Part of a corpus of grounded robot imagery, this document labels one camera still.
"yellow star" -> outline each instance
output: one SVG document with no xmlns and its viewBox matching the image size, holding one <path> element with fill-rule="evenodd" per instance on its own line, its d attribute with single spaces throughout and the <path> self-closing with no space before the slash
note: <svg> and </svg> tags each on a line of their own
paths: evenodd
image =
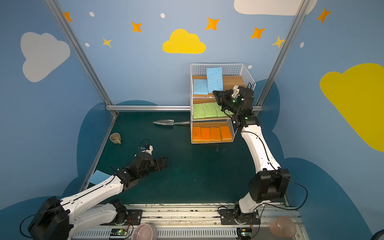
<svg viewBox="0 0 384 240">
<path fill-rule="evenodd" d="M 285 39 L 281 40 L 281 39 L 280 39 L 280 36 L 278 36 L 278 37 L 277 37 L 277 42 L 274 43 L 274 44 L 272 44 L 272 46 L 273 46 L 273 45 L 277 45 L 277 46 L 280 48 L 281 43 L 284 42 L 284 41 L 285 41 Z"/>
<path fill-rule="evenodd" d="M 132 23 L 132 25 L 133 25 L 133 30 L 132 30 L 132 32 L 134 32 L 134 31 L 138 31 L 138 32 L 141 33 L 141 30 L 140 30 L 141 23 L 138 23 L 138 24 L 133 23 L 133 22 L 131 22 L 131 23 Z"/>
<path fill-rule="evenodd" d="M 72 22 L 72 19 L 70 18 L 70 12 L 68 12 L 68 13 L 64 13 L 64 16 L 65 16 L 65 18 L 66 18 L 68 21 Z"/>
<path fill-rule="evenodd" d="M 208 26 L 205 30 L 213 29 L 216 31 L 216 24 L 219 20 L 220 19 L 212 20 L 212 19 L 208 18 Z"/>
<path fill-rule="evenodd" d="M 331 12 L 328 12 L 325 8 L 323 10 L 323 13 L 319 16 L 319 18 L 317 20 L 321 20 L 321 22 L 323 23 L 325 18 L 328 16 L 328 14 L 330 14 Z"/>
<path fill-rule="evenodd" d="M 258 29 L 257 27 L 255 27 L 255 32 L 251 36 L 251 39 L 253 39 L 253 38 L 260 39 L 262 37 L 262 33 L 263 33 L 264 30 L 265 30 L 265 28 L 264 29 Z"/>
<path fill-rule="evenodd" d="M 111 46 L 110 46 L 109 43 L 110 43 L 112 40 L 107 41 L 107 40 L 105 40 L 104 38 L 103 38 L 103 40 L 104 40 L 103 45 L 108 45 L 108 46 L 111 48 Z"/>
</svg>

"silver trowel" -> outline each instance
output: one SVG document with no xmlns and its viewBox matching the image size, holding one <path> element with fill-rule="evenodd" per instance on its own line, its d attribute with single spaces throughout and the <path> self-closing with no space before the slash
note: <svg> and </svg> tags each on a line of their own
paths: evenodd
<svg viewBox="0 0 384 240">
<path fill-rule="evenodd" d="M 172 125 L 187 125 L 187 124 L 190 124 L 190 121 L 185 121 L 185 122 L 174 122 L 174 120 L 172 119 L 168 119 L 168 120 L 158 120 L 158 121 L 154 121 L 153 122 L 154 124 L 159 124 L 159 125 L 167 125 L 167 126 L 172 126 Z"/>
</svg>

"green sponge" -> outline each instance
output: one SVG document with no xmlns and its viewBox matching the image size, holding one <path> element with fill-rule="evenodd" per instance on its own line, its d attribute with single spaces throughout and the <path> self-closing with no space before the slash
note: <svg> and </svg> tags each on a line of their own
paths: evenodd
<svg viewBox="0 0 384 240">
<path fill-rule="evenodd" d="M 193 105 L 193 119 L 198 118 L 205 118 L 204 107 L 202 103 Z"/>
<path fill-rule="evenodd" d="M 226 117 L 225 113 L 221 111 L 221 107 L 219 105 L 216 104 L 215 108 L 216 108 L 216 113 L 217 113 L 218 117 Z M 228 115 L 232 115 L 233 114 L 232 112 L 230 112 L 228 110 L 225 110 L 225 112 Z"/>
<path fill-rule="evenodd" d="M 217 103 L 203 103 L 206 118 L 217 117 L 215 105 L 217 105 Z"/>
</svg>

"robotic arm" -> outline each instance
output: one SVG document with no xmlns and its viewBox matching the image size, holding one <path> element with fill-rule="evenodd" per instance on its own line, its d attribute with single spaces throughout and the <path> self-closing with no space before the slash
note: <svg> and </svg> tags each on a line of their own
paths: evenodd
<svg viewBox="0 0 384 240">
<path fill-rule="evenodd" d="M 152 159 L 151 145 L 141 147 L 141 152 L 129 166 L 115 172 L 102 183 L 78 194 L 58 200 L 47 199 L 28 227 L 34 240 L 67 240 L 76 233 L 102 223 L 122 223 L 127 219 L 124 205 L 119 202 L 90 209 L 101 201 L 135 186 L 142 177 L 166 168 L 167 158 Z"/>
<path fill-rule="evenodd" d="M 241 132 L 255 163 L 256 175 L 249 183 L 249 193 L 238 201 L 233 212 L 235 221 L 245 224 L 253 218 L 256 208 L 261 204 L 284 196 L 290 174 L 287 169 L 281 169 L 272 156 L 260 123 L 252 114 L 253 90 L 235 86 L 226 91 L 213 91 L 213 94 L 222 111 L 233 112 L 231 119 Z"/>
</svg>

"orange sponge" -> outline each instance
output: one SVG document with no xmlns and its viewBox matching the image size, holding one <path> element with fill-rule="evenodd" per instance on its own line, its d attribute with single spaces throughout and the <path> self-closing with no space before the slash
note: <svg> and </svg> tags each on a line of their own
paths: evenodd
<svg viewBox="0 0 384 240">
<path fill-rule="evenodd" d="M 201 141 L 211 141 L 211 129 L 210 127 L 201 128 Z"/>
<path fill-rule="evenodd" d="M 201 141 L 201 128 L 192 127 L 192 141 Z"/>
<path fill-rule="evenodd" d="M 229 126 L 220 126 L 220 132 L 223 141 L 232 141 L 232 134 Z"/>
<path fill-rule="evenodd" d="M 211 139 L 214 142 L 221 142 L 220 128 L 211 127 Z"/>
</svg>

